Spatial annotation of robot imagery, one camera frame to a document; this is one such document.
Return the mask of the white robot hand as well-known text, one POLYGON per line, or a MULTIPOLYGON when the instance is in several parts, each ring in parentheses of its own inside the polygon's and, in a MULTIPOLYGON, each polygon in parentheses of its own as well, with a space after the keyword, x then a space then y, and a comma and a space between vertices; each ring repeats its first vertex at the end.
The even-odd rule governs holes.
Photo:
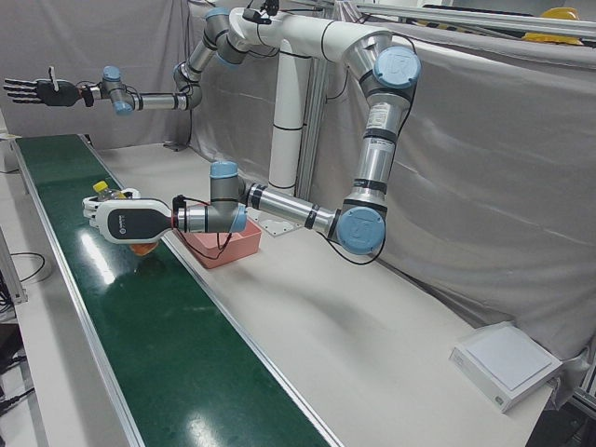
POLYGON ((155 243, 173 228, 169 206, 134 188, 85 197, 82 206, 89 225, 114 244, 155 243))

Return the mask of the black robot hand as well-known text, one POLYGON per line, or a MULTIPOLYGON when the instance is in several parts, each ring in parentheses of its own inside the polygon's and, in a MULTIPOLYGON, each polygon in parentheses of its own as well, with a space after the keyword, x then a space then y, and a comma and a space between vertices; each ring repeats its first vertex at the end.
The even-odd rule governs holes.
POLYGON ((47 72, 48 78, 33 81, 6 78, 3 89, 13 102, 22 104, 71 107, 82 99, 81 90, 75 84, 59 79, 54 66, 50 65, 47 72))

